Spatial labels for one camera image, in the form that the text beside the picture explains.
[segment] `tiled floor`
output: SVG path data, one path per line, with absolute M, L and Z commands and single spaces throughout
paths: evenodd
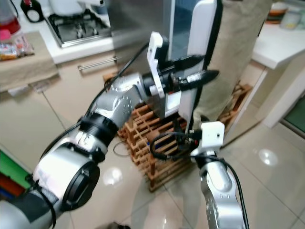
M 109 222 L 132 229 L 207 229 L 197 168 L 150 193 L 128 157 L 111 150 L 90 201 L 65 215 L 60 228 L 97 229 Z M 123 146 L 117 152 L 126 153 Z M 223 156 L 243 187 L 251 229 L 305 229 L 305 151 L 258 125 L 226 148 Z

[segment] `countertop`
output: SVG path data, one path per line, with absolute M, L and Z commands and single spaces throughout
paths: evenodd
M 109 23 L 107 20 L 109 20 L 108 16 L 105 16 L 104 21 Z M 114 49 L 112 38 L 60 48 L 45 21 L 30 23 L 24 15 L 21 15 L 20 24 L 24 32 L 39 31 L 41 33 L 55 64 Z M 275 69 L 302 52 L 305 52 L 305 30 L 288 31 L 281 29 L 279 25 L 265 24 L 254 46 L 252 59 L 268 68 Z

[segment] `white cabinet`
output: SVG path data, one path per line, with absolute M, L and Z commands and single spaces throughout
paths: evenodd
M 68 128 L 84 115 L 96 94 L 104 87 L 103 75 L 117 71 L 114 61 L 79 70 L 114 57 L 114 52 L 59 64 L 60 77 L 44 92 L 54 111 Z
M 31 171 L 63 130 L 43 94 L 0 94 L 0 144 Z

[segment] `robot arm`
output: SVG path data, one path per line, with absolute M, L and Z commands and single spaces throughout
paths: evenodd
M 145 101 L 148 96 L 162 94 L 158 85 L 161 85 L 164 93 L 184 91 L 203 86 L 218 75 L 218 71 L 205 70 L 186 78 L 176 78 L 176 71 L 194 66 L 202 57 L 190 56 L 165 62 L 161 55 L 166 55 L 166 52 L 162 52 L 162 44 L 149 46 L 148 50 L 148 59 L 154 63 L 157 60 L 157 64 L 151 65 L 156 71 L 143 76 L 133 73 L 117 79 L 110 89 L 97 99 L 90 115 L 81 119 L 79 129 L 60 139 L 43 155 L 30 178 L 31 188 L 11 202 L 0 201 L 1 229 L 47 229 L 51 225 L 54 227 L 56 218 L 63 212 L 77 209 L 90 199 L 100 175 L 98 164 L 105 159 L 109 143 L 129 119 L 137 104 Z M 213 167 L 221 166 L 212 163 Z M 213 177 L 209 168 L 210 166 L 206 168 L 204 165 L 200 169 L 203 170 L 203 175 L 206 174 L 204 170 L 207 170 L 208 176 Z M 231 181 L 230 194 L 234 197 L 234 183 L 231 179 L 224 181 Z M 206 199 L 215 199 L 216 192 L 207 186 L 203 194 Z M 218 202 L 207 201 L 207 204 L 216 204 L 211 210 L 215 216 L 222 217 L 218 214 L 221 212 L 217 208 Z M 217 217 L 209 217 L 209 220 L 215 221 Z M 211 228 L 221 228 L 213 225 L 217 224 L 211 223 Z

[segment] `white countertop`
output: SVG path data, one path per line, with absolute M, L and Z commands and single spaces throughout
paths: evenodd
M 55 64 L 114 49 L 112 38 L 60 48 L 45 21 L 30 23 L 24 15 L 20 16 L 19 21 L 23 32 L 39 31 L 41 33 Z M 275 69 L 302 52 L 305 52 L 305 30 L 288 31 L 281 29 L 279 25 L 265 24 L 254 46 L 252 59 L 268 68 Z
M 46 21 L 30 23 L 25 16 L 21 14 L 19 22 L 24 33 L 31 31 L 40 32 L 55 64 L 113 50 L 112 38 L 103 38 L 98 41 L 61 48 L 56 42 Z
M 255 43 L 252 60 L 275 69 L 303 52 L 305 30 L 283 30 L 279 25 L 265 24 Z

